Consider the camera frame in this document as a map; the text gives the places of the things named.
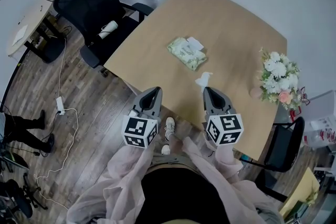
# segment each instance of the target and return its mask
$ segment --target flower bouquet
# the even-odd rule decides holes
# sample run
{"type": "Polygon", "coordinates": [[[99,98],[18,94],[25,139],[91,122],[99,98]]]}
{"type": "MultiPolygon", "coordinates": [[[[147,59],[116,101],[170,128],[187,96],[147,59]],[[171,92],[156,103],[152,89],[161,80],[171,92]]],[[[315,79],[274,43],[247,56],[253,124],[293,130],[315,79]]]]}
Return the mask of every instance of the flower bouquet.
{"type": "Polygon", "coordinates": [[[289,61],[286,55],[275,51],[268,53],[261,48],[262,65],[260,86],[261,99],[271,103],[281,103],[287,109],[296,109],[301,103],[298,91],[300,69],[295,62],[289,61]]]}

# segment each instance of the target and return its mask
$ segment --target light wood tabletop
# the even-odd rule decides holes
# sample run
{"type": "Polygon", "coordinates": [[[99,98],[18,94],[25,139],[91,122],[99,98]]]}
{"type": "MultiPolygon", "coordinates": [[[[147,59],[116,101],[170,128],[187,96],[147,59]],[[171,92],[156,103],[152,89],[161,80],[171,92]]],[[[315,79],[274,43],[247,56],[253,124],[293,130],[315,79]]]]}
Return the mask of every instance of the light wood tabletop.
{"type": "Polygon", "coordinates": [[[20,24],[17,24],[14,27],[13,32],[7,41],[6,52],[8,56],[13,55],[15,52],[18,51],[19,48],[21,48],[25,44],[28,38],[40,25],[52,4],[52,2],[47,0],[38,0],[31,7],[28,7],[26,9],[26,12],[22,14],[22,20],[20,24]],[[16,33],[25,25],[27,25],[27,29],[24,37],[13,45],[16,33]]]}
{"type": "Polygon", "coordinates": [[[105,67],[140,91],[159,86],[162,104],[202,129],[201,88],[195,83],[212,72],[209,86],[225,93],[242,115],[244,133],[235,148],[259,159],[277,106],[252,99],[249,90],[261,70],[260,48],[287,52],[286,39],[260,18],[230,0],[167,0],[122,43],[105,67]],[[167,50],[176,37],[194,37],[208,60],[196,71],[167,50]]]}
{"type": "Polygon", "coordinates": [[[319,190],[319,187],[319,182],[317,181],[311,169],[308,167],[294,191],[282,204],[280,214],[285,218],[291,209],[293,209],[297,201],[305,202],[312,192],[319,190]]]}

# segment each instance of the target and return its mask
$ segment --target wooden floor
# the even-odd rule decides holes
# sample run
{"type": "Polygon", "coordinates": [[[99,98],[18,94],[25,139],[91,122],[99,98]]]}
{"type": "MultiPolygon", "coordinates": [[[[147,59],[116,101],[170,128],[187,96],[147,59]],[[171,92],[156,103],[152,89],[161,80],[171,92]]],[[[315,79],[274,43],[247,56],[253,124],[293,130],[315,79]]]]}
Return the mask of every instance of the wooden floor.
{"type": "MultiPolygon", "coordinates": [[[[65,20],[61,25],[69,25],[65,20]]],[[[79,128],[76,133],[75,142],[70,151],[68,160],[63,170],[53,173],[49,178],[40,179],[42,194],[57,202],[70,207],[76,199],[99,179],[106,169],[106,165],[114,153],[122,146],[123,141],[120,134],[122,117],[131,108],[134,94],[119,78],[109,74],[103,78],[98,70],[91,69],[81,58],[79,49],[83,44],[83,37],[73,28],[68,36],[65,61],[61,74],[61,96],[66,108],[75,108],[79,116],[79,128]]],[[[43,63],[36,55],[30,53],[27,56],[28,64],[22,65],[10,88],[5,104],[13,115],[19,115],[27,119],[34,119],[39,116],[40,110],[47,113],[47,126],[45,130],[32,130],[39,139],[49,134],[52,128],[52,120],[56,109],[56,97],[58,97],[58,76],[61,64],[61,57],[51,64],[43,63]]],[[[176,119],[176,132],[190,134],[195,141],[201,141],[201,133],[188,122],[179,119],[167,109],[162,110],[162,118],[173,116],[176,119]]],[[[34,174],[46,175],[50,169],[57,170],[62,167],[73,135],[77,128],[76,114],[74,111],[67,111],[63,116],[56,116],[55,147],[49,156],[34,156],[31,153],[18,152],[30,167],[28,173],[29,181],[35,184],[34,174]]],[[[31,150],[22,143],[13,145],[31,150]]],[[[330,157],[325,149],[313,151],[309,148],[302,148],[296,164],[287,173],[275,173],[278,178],[277,190],[288,195],[297,180],[304,173],[307,166],[313,168],[317,164],[328,165],[330,157]]],[[[239,173],[241,179],[254,180],[260,168],[246,165],[239,173]]],[[[6,171],[3,180],[15,179],[19,185],[23,184],[24,171],[14,168],[14,173],[6,171]]],[[[24,223],[35,224],[60,224],[66,222],[66,209],[45,201],[39,194],[35,195],[49,209],[34,209],[31,219],[27,220],[20,212],[16,213],[24,223]]],[[[311,206],[309,213],[303,223],[310,223],[318,212],[324,201],[323,192],[319,195],[318,202],[311,206]]]]}

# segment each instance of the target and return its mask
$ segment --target black boot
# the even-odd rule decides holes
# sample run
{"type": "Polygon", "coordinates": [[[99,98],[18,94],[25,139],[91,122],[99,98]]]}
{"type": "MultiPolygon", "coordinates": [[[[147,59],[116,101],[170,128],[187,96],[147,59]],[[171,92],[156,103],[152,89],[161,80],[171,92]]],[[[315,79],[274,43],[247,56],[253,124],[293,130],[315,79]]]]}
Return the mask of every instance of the black boot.
{"type": "Polygon", "coordinates": [[[44,130],[46,127],[46,112],[44,110],[41,110],[38,121],[39,121],[39,129],[44,130]]]}
{"type": "Polygon", "coordinates": [[[53,146],[54,146],[54,143],[55,143],[55,136],[54,134],[50,134],[49,138],[48,138],[48,141],[45,143],[46,144],[46,148],[45,150],[43,150],[45,153],[50,153],[53,146]]]}

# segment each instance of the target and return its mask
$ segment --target black shirt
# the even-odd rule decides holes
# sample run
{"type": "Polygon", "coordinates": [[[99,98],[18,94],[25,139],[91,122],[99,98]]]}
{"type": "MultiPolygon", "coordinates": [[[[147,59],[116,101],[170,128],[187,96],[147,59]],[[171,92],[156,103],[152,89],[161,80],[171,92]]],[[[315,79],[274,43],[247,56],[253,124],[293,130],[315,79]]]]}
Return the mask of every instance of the black shirt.
{"type": "Polygon", "coordinates": [[[189,219],[200,224],[229,223],[216,188],[184,168],[160,168],[141,181],[145,202],[135,224],[189,219]]]}

